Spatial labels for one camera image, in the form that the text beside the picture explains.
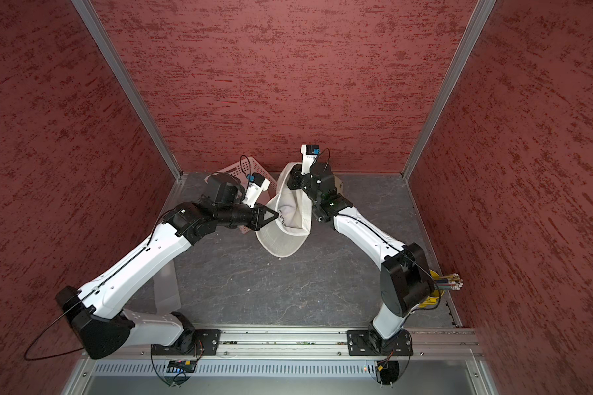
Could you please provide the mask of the white pink baseball cap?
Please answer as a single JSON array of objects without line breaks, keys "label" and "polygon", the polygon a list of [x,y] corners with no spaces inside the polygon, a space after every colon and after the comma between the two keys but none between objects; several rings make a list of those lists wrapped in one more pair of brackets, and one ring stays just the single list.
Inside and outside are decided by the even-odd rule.
[{"label": "white pink baseball cap", "polygon": [[301,163],[288,163],[278,179],[277,194],[268,208],[279,214],[278,219],[255,232],[261,245],[277,258],[287,258],[305,243],[311,233],[311,200],[300,188],[288,187],[291,171],[301,174]]}]

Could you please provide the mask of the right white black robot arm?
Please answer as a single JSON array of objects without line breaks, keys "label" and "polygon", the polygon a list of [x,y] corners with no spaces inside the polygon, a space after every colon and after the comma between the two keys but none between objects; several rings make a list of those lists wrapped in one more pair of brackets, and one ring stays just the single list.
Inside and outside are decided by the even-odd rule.
[{"label": "right white black robot arm", "polygon": [[406,245],[369,222],[339,192],[326,163],[315,163],[308,172],[297,164],[288,171],[287,188],[305,194],[316,220],[329,223],[375,263],[382,306],[372,319],[370,336],[377,345],[397,337],[410,314],[437,289],[423,249],[416,243]]}]

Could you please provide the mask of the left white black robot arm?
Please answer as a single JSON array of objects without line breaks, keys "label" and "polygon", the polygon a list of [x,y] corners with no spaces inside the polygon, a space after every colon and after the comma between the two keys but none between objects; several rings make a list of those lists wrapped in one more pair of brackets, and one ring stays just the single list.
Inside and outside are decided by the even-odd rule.
[{"label": "left white black robot arm", "polygon": [[247,186],[230,174],[211,174],[198,201],[166,212],[149,237],[112,268],[80,288],[62,289],[56,301],[87,355],[101,360],[120,348],[142,345],[193,352],[195,328],[183,314],[140,314],[125,306],[164,266],[218,227],[258,231],[278,219],[258,201],[269,185],[259,173]]}]

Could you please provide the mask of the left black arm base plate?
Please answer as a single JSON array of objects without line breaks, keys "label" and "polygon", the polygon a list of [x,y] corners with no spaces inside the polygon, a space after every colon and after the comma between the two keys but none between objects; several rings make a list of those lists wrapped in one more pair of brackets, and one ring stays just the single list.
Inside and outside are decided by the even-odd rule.
[{"label": "left black arm base plate", "polygon": [[222,332],[219,329],[196,329],[193,334],[184,332],[181,340],[171,346],[151,345],[154,356],[215,356],[220,344]]}]

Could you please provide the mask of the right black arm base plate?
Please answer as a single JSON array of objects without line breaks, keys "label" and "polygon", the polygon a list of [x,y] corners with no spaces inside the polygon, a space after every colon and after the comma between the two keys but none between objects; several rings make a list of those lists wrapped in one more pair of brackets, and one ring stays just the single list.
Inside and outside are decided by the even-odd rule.
[{"label": "right black arm base plate", "polygon": [[413,356],[411,334],[400,329],[390,339],[383,339],[375,330],[349,330],[346,332],[350,356]]}]

